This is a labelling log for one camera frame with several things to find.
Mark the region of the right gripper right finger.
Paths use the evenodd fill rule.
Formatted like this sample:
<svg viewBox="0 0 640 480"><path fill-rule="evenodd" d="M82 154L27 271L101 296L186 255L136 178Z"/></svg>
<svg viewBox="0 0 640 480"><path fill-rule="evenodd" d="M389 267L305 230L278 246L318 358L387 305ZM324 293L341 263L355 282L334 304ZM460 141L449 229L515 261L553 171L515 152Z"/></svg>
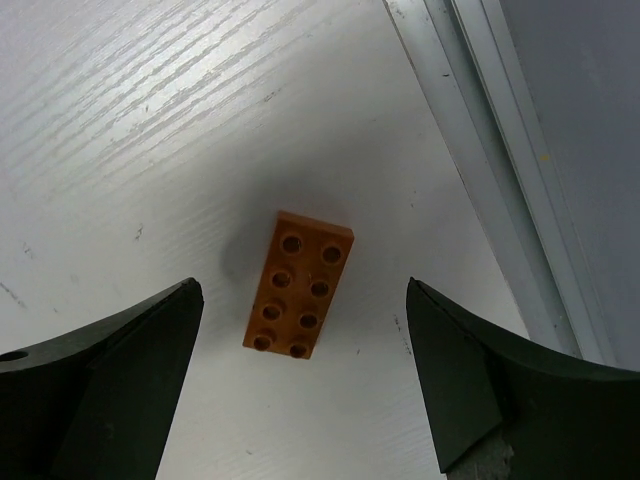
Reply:
<svg viewBox="0 0 640 480"><path fill-rule="evenodd" d="M635 479L639 375L536 344L419 280L414 361L449 479Z"/></svg>

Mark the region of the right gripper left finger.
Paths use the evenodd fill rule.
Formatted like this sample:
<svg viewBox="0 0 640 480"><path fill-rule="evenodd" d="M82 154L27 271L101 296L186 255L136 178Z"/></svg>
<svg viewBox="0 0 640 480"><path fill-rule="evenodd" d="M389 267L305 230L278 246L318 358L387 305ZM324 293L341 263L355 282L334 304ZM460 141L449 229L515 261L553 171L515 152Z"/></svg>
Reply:
<svg viewBox="0 0 640 480"><path fill-rule="evenodd" d="M153 479L199 331L193 278L1 356L4 479Z"/></svg>

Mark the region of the orange lego plate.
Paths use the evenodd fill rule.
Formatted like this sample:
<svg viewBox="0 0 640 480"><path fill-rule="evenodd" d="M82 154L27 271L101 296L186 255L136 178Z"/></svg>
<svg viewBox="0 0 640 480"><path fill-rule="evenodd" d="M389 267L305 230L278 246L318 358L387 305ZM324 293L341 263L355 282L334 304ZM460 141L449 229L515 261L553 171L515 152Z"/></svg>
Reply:
<svg viewBox="0 0 640 480"><path fill-rule="evenodd" d="M280 211L243 346L310 358L353 243L347 227Z"/></svg>

